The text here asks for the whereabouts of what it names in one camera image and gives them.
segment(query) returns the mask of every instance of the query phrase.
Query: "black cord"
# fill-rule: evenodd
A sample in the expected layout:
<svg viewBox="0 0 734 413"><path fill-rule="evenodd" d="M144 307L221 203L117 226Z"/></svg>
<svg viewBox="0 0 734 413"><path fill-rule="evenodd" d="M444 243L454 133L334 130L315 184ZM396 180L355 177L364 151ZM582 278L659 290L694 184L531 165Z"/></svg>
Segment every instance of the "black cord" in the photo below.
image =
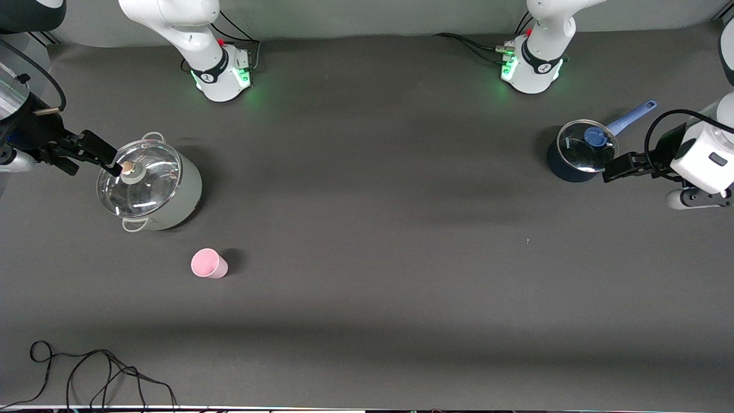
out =
<svg viewBox="0 0 734 413"><path fill-rule="evenodd" d="M726 15L726 14L727 14L727 13L729 12L729 10L731 10L731 9L732 9L732 7L734 7L734 4L730 4L730 5L729 5L729 7L727 7L727 9L726 9L726 10L724 10L724 11L723 11L723 12L721 12L721 13L719 13L719 17L717 17L717 18L722 18L722 17L724 17L724 16L725 16L725 15Z"/></svg>
<svg viewBox="0 0 734 413"><path fill-rule="evenodd" d="M239 26L237 26L234 22L232 22L232 20L230 20L229 17L227 17L227 15L224 12L220 11L219 14L222 15L222 17L225 18L225 20L228 21L229 24L232 25L232 27L234 27L235 29L237 29L238 32L242 33L245 37L247 37L248 39L250 39L250 41L252 41L252 42L257 41L255 39L253 39L249 34L245 33L244 30L240 29Z"/></svg>
<svg viewBox="0 0 734 413"><path fill-rule="evenodd" d="M182 72L188 73L191 70L191 67L189 66L189 70L184 69L184 63L186 63L186 59L181 59L181 64L179 64L178 67Z"/></svg>
<svg viewBox="0 0 734 413"><path fill-rule="evenodd" d="M54 43L61 43L59 42L59 39L56 36L54 36L53 33L51 32L43 32L43 33L45 33L46 36L49 36Z"/></svg>
<svg viewBox="0 0 734 413"><path fill-rule="evenodd" d="M528 26L528 23L530 23L531 21L533 21L533 18L532 18L532 17L530 17L530 18L528 19L528 21L526 21L526 22L525 22L525 24L524 24L524 25L523 25L523 27L522 27L522 28L520 29L520 31L519 31L519 32L517 32L517 33L515 33L515 34L516 34L516 35L519 35L520 33L522 33L522 32L523 32L523 30L525 30L525 28L526 28L526 27Z"/></svg>
<svg viewBox="0 0 734 413"><path fill-rule="evenodd" d="M710 125L713 125L713 126L715 126L717 128L723 129L726 132L729 132L731 134L734 134L734 128L732 128L730 126L727 126L727 125L724 125L723 123L717 122L714 119L709 118L708 116L701 115L698 112L694 112L694 111L688 110L688 109L674 109L674 110L669 110L668 112L665 112L664 114L658 116L658 118L655 119L653 121L653 123L650 125L650 128L647 130L647 134L644 137L644 157L645 157L645 160L647 160L647 163L653 169L653 171L655 171L656 173L658 173L659 176L661 176L661 177L663 177L665 179L668 179L670 181L674 181L674 182L677 181L676 178L670 176L667 172L664 173L663 171L661 171L658 168L658 166L655 165L653 163L653 161L651 160L651 158L650 158L650 138L653 136L653 131L655 130L655 127L658 125L658 123L660 123L660 121L662 121L664 118L667 118L670 115L675 115L675 114L678 114L678 113L681 113L681 114L684 114L684 115L693 116L694 118L698 118L701 121L704 121L704 122L709 123Z"/></svg>
<svg viewBox="0 0 734 413"><path fill-rule="evenodd" d="M501 61L501 60L494 60L494 59L490 59L489 57L484 56L483 54L479 53L479 51L477 51L474 48L474 47L477 47L478 49L485 50L485 51L494 51L495 49L493 47L490 48L489 46L482 45L480 43L475 42L474 40L471 40L471 39L466 38L466 37L461 36L461 35L456 35L454 33L437 33L434 36L438 36L438 37L449 37L449 38L452 38L452 39L456 39L456 40L459 41L459 43L461 43L462 45L466 46L466 48L469 49L469 51L471 51L472 53L474 53L479 59L482 59L485 62L495 63L495 64L498 64L498 65L504 64L504 62Z"/></svg>
<svg viewBox="0 0 734 413"><path fill-rule="evenodd" d="M56 44L56 42L54 41L54 39L50 38L50 37L49 37L49 36L48 36L48 35L47 35L46 33L44 33L44 32L39 32L39 33L40 33L40 34L41 34L41 35L42 35L43 37L45 37L45 38L46 38L46 40L48 40L49 42L51 42L51 44Z"/></svg>
<svg viewBox="0 0 734 413"><path fill-rule="evenodd" d="M31 32L28 32L28 34L31 35L31 37L33 37L38 43L41 43L41 46L46 47L46 44L41 39L39 39L38 36L34 35Z"/></svg>
<svg viewBox="0 0 734 413"><path fill-rule="evenodd" d="M526 17L528 17L529 15L530 15L530 10L528 10L528 11L527 11L527 12L525 13L525 15L523 16L523 18L521 18L521 19L520 19L520 22L519 22L519 23L517 23L517 27L515 28L515 34L516 34L516 35L519 35L519 34L520 34L520 25L521 25L521 24L523 24L523 21L524 21L524 20L525 20L525 18L526 18Z"/></svg>
<svg viewBox="0 0 734 413"><path fill-rule="evenodd" d="M39 344L43 344L44 346L46 346L46 348L48 349L48 357L44 359L36 358L35 351L36 351L36 347ZM41 389L32 398L28 400L16 401L14 403L7 404L5 406L0 407L0 410L7 409L8 407L15 406L21 403L30 403L36 400L37 398L39 398L43 394L43 392L46 390L46 387L48 386L48 377L51 375L51 366L57 357L59 356L74 357L74 358L81 357L81 360L79 360L79 362L76 363L74 368L71 370L71 373L69 373L69 377L67 378L67 381L66 381L66 409L67 409L67 412L69 412L71 410L69 394L71 390L72 381L74 380L74 374L76 373L77 369L79 369L79 367L85 361L87 361L87 359L89 359L91 356L94 356L96 354L102 354L107 359L107 365L108 365L107 381L90 401L90 409L92 409L92 404L94 403L94 400L100 395L100 393L102 393L102 407L100 409L100 413L104 412L104 407L106 405L107 388L119 375L135 377L135 379L137 380L138 395L140 396L140 401L142 402L143 409L148 404L145 402L145 398L143 397L141 381L146 381L152 384L159 384L159 385L166 387L168 389L169 396L171 397L171 408L175 409L175 407L178 405L178 402L176 401L176 396L173 394L173 389L171 389L171 386L169 386L168 384L162 381L157 381L153 378L150 378L142 374L141 372L138 371L138 369L135 368L135 366L126 365L125 363L121 362L117 358L117 356L115 356L114 353L112 353L111 351L107 349L100 348L100 349L92 350L84 354L54 353L53 348L51 348L51 344L43 340L38 340L37 342L34 342L33 344L31 344L31 349L29 353L30 353L31 360L33 362L46 363L46 375L43 378L43 385L41 386ZM114 375L112 375L112 365L117 367L117 372Z"/></svg>
<svg viewBox="0 0 734 413"><path fill-rule="evenodd" d="M58 110L59 112L63 111L64 108L66 108L66 95L64 94L64 91L61 89L61 86L56 81L56 79L54 79L53 76L51 76L51 74L47 72L44 68L40 67L38 63L31 60L30 57L23 54L22 51L17 50L10 43L6 42L5 40L0 39L0 44L2 44L6 48L8 48L8 50L17 54L20 58L28 62L31 66L33 66L37 71L41 72L41 74L44 75L48 79L48 81L54 86L54 88L56 89L56 91L59 94L59 97L61 98L61 104L58 106Z"/></svg>
<svg viewBox="0 0 734 413"><path fill-rule="evenodd" d="M219 30L219 28L217 26L215 26L214 23L211 24L211 28L214 29L220 35L225 36L225 37L228 37L228 38L230 38L232 40L237 40L237 41L241 41L241 42L248 42L248 43L257 43L258 42L257 40L241 39L239 37L230 36L227 33L224 33L222 30Z"/></svg>
<svg viewBox="0 0 734 413"><path fill-rule="evenodd" d="M450 37L452 39L456 39L456 40L459 40L459 41L462 41L462 42L465 42L465 43L469 43L469 44L471 44L472 46L474 46L474 47L476 47L478 49L488 50L488 51L495 51L495 48L493 48L492 46L485 46L485 45L483 45L483 44L481 44L479 42L476 42L474 40L471 40L469 37L457 35L456 33L442 32L442 33L436 33L434 36L438 36L438 37Z"/></svg>

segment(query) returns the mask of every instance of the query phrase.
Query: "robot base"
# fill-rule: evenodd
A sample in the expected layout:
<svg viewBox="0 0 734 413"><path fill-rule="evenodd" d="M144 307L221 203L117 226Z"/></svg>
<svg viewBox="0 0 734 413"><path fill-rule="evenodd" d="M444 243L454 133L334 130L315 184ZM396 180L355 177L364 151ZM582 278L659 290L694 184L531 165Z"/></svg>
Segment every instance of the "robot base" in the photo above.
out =
<svg viewBox="0 0 734 413"><path fill-rule="evenodd" d="M228 54L229 64L215 83L201 82L192 72L196 87L210 101L215 102L226 102L236 98L241 91L250 87L252 76L246 50L240 50L232 45L224 45L222 48Z"/></svg>
<svg viewBox="0 0 734 413"><path fill-rule="evenodd" d="M515 50L519 51L520 47L516 45L522 45L526 38L526 35L521 35L513 40L506 41L504 45L515 47ZM515 53L510 61L506 62L505 66L503 66L500 78L510 83L516 90L534 95L545 91L554 80L558 79L558 73L562 63L563 60L547 73L538 74L535 73L533 66L525 61L522 53Z"/></svg>

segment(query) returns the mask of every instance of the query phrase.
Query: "pot handle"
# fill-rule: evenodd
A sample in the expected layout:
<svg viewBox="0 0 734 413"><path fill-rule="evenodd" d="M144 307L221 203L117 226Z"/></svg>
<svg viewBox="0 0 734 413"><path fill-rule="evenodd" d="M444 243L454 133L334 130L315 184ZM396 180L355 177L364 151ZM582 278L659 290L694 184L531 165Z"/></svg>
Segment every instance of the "pot handle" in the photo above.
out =
<svg viewBox="0 0 734 413"><path fill-rule="evenodd" d="M148 223L150 222L150 218L138 218L134 220L129 220L128 218L123 218L123 229L127 232L138 232L145 229L146 226L148 226ZM136 228L129 228L126 224L129 223L139 223L140 226Z"/></svg>
<svg viewBox="0 0 734 413"><path fill-rule="evenodd" d="M166 140L163 138L163 135L161 134L161 132L148 132L147 134L144 134L142 136L142 139L155 139L155 140L160 140L163 143L166 143Z"/></svg>

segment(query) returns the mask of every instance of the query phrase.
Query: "gray table surface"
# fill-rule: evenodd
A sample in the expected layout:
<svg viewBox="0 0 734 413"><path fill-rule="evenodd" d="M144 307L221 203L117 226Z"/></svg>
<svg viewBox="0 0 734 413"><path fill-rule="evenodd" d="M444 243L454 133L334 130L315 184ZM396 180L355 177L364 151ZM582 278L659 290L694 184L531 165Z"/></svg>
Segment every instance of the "gray table surface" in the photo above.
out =
<svg viewBox="0 0 734 413"><path fill-rule="evenodd" d="M543 159L568 121L723 96L719 30L579 34L538 96L438 37L266 43L225 104L171 47L57 49L67 127L116 146L162 132L204 202L180 228L126 234L93 166L13 176L0 401L35 394L27 349L45 339L109 348L181 404L731 412L734 212L668 209L675 187L649 177L569 184ZM204 247L231 276L190 273ZM63 403L71 365L38 404ZM83 367L73 401L105 375ZM139 403L132 381L113 401Z"/></svg>

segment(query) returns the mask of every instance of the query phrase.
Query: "lid knob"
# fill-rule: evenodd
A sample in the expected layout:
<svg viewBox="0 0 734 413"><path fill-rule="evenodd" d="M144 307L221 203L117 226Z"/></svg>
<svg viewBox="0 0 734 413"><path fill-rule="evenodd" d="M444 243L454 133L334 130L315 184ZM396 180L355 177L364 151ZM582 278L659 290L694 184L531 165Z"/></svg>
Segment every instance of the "lid knob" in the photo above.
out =
<svg viewBox="0 0 734 413"><path fill-rule="evenodd" d="M123 167L120 180L126 184L136 184L145 177L145 167L138 162L125 161L120 166Z"/></svg>

